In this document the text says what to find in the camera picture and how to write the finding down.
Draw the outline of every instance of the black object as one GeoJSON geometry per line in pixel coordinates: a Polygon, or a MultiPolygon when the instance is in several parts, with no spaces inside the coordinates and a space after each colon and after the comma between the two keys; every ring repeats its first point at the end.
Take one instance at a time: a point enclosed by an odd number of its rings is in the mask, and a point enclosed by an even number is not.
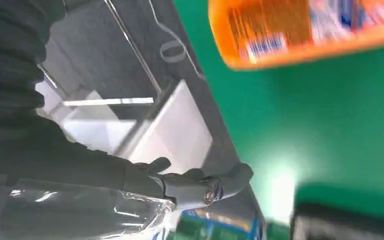
{"type": "Polygon", "coordinates": [[[384,218],[315,203],[295,207],[292,240],[384,240],[384,218]]]}

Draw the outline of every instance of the dark sleeve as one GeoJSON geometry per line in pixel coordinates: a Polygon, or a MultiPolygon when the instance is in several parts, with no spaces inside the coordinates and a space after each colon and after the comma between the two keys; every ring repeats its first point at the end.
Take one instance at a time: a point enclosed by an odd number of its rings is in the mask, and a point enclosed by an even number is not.
{"type": "Polygon", "coordinates": [[[37,64],[67,2],[73,0],[0,0],[0,173],[115,189],[126,186],[128,175],[146,182],[128,160],[71,143],[56,123],[36,114],[44,104],[35,91],[44,78],[37,64]]]}

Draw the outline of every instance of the prosthetic arm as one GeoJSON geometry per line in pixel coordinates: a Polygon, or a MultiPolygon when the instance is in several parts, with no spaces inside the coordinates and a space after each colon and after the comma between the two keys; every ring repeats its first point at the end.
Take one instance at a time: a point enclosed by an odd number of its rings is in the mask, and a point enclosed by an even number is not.
{"type": "Polygon", "coordinates": [[[46,58],[50,27],[89,2],[0,0],[0,240],[138,234],[157,229],[175,209],[231,197],[252,177],[243,163],[207,177],[199,169],[159,174],[168,159],[135,165],[88,150],[34,114],[43,104],[34,83],[43,79],[37,64],[46,58]]]}

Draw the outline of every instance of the blue label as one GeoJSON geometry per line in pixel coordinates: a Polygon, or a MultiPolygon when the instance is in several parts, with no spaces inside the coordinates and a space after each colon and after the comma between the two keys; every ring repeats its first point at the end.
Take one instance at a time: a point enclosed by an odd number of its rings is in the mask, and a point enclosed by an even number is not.
{"type": "Polygon", "coordinates": [[[350,28],[353,24],[354,0],[339,1],[339,20],[343,27],[350,28]]]}

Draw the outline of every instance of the clear plastic wrap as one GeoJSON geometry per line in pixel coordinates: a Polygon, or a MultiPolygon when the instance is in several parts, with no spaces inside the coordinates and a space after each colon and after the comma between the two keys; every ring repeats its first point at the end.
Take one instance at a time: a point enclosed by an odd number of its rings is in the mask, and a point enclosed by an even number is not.
{"type": "Polygon", "coordinates": [[[103,187],[0,175],[0,240],[100,240],[153,235],[175,205],[103,187]]]}

